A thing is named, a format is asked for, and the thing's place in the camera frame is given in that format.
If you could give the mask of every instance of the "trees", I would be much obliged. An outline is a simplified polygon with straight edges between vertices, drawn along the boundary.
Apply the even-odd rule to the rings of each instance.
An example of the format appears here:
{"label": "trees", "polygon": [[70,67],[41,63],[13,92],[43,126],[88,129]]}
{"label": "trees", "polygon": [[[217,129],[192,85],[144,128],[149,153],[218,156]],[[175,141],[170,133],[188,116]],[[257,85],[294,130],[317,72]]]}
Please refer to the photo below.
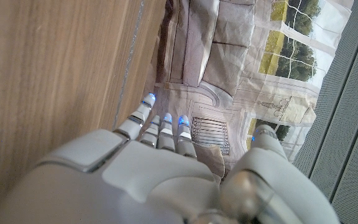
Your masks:
{"label": "trees", "polygon": [[[288,3],[289,5],[297,8],[299,2],[300,0],[289,0]],[[314,19],[320,12],[318,0],[303,0],[299,6],[299,11]],[[288,7],[286,24],[293,27],[296,31],[302,33],[303,35],[310,35],[313,30],[313,24],[309,17],[301,13],[296,13],[296,9]],[[288,74],[291,73],[289,78],[306,82],[313,76],[313,74],[316,73],[315,68],[312,67],[316,66],[316,62],[313,57],[313,50],[307,45],[285,37],[280,55],[299,60],[304,63],[292,61],[290,66],[289,59],[280,57],[275,74],[276,76],[288,77]]]}

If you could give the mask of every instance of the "blue led light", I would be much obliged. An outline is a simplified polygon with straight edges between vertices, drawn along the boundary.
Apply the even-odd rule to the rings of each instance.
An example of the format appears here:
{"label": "blue led light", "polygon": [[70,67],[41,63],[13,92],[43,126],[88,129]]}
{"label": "blue led light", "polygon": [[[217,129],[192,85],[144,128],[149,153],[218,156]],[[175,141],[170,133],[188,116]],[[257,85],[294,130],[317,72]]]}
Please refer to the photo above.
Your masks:
{"label": "blue led light", "polygon": [[[167,119],[168,119],[168,118],[165,116],[165,117],[164,117],[164,121],[166,121]],[[168,121],[172,123],[172,118],[169,119]]]}
{"label": "blue led light", "polygon": [[189,126],[189,121],[185,121],[182,117],[180,118],[180,120],[178,121],[179,125],[181,124],[185,124],[186,126]]}
{"label": "blue led light", "polygon": [[152,95],[152,99],[155,100],[155,95],[153,93],[149,93],[149,95]]}

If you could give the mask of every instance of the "wooden cabinet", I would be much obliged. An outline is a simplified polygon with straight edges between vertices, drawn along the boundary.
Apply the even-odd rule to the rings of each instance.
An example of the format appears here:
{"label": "wooden cabinet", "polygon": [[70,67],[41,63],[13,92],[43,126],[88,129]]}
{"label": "wooden cabinet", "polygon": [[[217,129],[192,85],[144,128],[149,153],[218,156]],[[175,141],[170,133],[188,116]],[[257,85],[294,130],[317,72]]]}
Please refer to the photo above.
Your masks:
{"label": "wooden cabinet", "polygon": [[0,0],[0,201],[50,150],[136,108],[164,7]]}

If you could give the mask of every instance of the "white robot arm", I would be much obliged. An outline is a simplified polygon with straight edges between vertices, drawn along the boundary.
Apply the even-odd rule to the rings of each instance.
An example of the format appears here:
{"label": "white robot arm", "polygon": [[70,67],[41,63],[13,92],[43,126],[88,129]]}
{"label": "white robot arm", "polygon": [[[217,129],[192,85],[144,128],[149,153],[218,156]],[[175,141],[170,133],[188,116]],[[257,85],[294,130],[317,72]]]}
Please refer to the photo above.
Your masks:
{"label": "white robot arm", "polygon": [[222,189],[196,160],[189,121],[172,134],[147,95],[114,132],[93,131],[39,161],[0,206],[0,223],[339,223],[324,195],[259,126]]}

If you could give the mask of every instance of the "green foliage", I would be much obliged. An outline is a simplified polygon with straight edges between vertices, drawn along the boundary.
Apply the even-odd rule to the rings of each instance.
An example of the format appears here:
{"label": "green foliage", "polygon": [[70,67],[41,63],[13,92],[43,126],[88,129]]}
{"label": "green foliage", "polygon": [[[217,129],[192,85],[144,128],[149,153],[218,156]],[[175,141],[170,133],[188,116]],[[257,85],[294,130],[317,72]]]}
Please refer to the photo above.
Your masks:
{"label": "green foliage", "polygon": [[285,21],[287,19],[287,7],[288,6],[285,1],[273,2],[270,20],[271,21]]}
{"label": "green foliage", "polygon": [[[289,0],[288,3],[293,7],[298,7],[299,2],[300,0]],[[301,2],[299,6],[299,11],[307,14],[312,19],[314,19],[320,13],[320,10],[321,9],[318,7],[318,0],[310,0],[310,1],[304,0]],[[296,9],[289,7],[287,11],[286,23],[290,27],[293,27],[296,31],[302,33],[303,35],[309,35],[313,29],[312,21],[310,20],[309,17],[297,13],[295,19],[295,25],[294,25],[295,14],[296,14]],[[309,66],[309,65],[316,66],[316,63],[314,62],[313,50],[307,45],[297,41],[293,41],[292,39],[288,39],[288,37],[285,37],[281,55],[308,64],[306,65],[301,62],[292,61],[291,75],[289,78],[306,82],[313,76],[313,74],[316,73],[315,68]],[[278,68],[275,75],[280,77],[288,77],[289,73],[290,73],[290,60],[280,57],[280,59],[278,60]]]}
{"label": "green foliage", "polygon": [[277,66],[278,59],[280,58],[278,55],[280,54],[283,43],[284,43],[285,34],[279,31],[271,30],[267,37],[265,52],[270,52],[274,54],[264,54],[262,60],[259,65],[259,72],[268,75],[274,75]]}
{"label": "green foliage", "polygon": [[[319,0],[303,0],[299,5],[300,0],[289,0],[288,3],[290,6],[298,8],[299,11],[305,13],[310,18],[314,19],[319,13],[320,8],[318,6]],[[286,24],[289,24],[290,27],[293,27],[296,31],[300,32],[303,35],[309,35],[312,30],[312,23],[309,17],[302,15],[300,13],[296,13],[296,9],[288,7],[287,10],[287,19]]]}
{"label": "green foliage", "polygon": [[[267,124],[273,129],[275,129],[277,126],[277,124],[275,124],[275,123],[271,123],[268,121],[263,121],[263,120],[258,119],[256,121],[255,127],[258,127],[259,125],[262,125],[262,124]],[[278,127],[278,129],[276,131],[276,135],[277,135],[277,138],[279,141],[284,140],[285,136],[287,136],[287,134],[288,134],[289,129],[290,129],[290,127],[287,125],[280,125],[280,127]]]}

